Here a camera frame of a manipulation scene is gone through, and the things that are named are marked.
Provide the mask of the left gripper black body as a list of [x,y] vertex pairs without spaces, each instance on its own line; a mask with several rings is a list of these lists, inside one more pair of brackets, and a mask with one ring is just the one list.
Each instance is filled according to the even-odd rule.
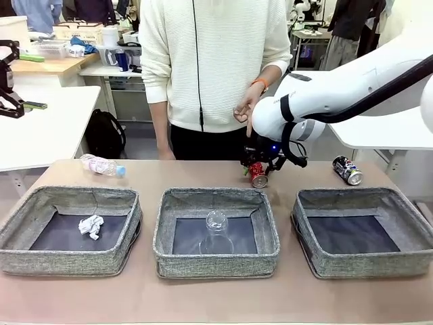
[[9,64],[1,63],[0,84],[3,91],[13,90],[13,72]]

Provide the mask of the person's left hand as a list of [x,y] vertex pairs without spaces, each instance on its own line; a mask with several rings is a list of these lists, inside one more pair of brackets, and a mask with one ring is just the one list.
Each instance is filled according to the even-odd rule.
[[264,90],[265,84],[259,79],[247,89],[243,99],[233,111],[234,118],[238,122],[246,123],[247,137],[250,137],[252,132],[252,113]]

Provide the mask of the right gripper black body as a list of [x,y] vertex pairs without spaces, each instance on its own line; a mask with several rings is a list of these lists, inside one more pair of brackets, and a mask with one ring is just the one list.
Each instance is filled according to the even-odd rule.
[[260,135],[252,136],[246,140],[246,163],[269,163],[277,159],[286,160],[281,149],[281,143]]

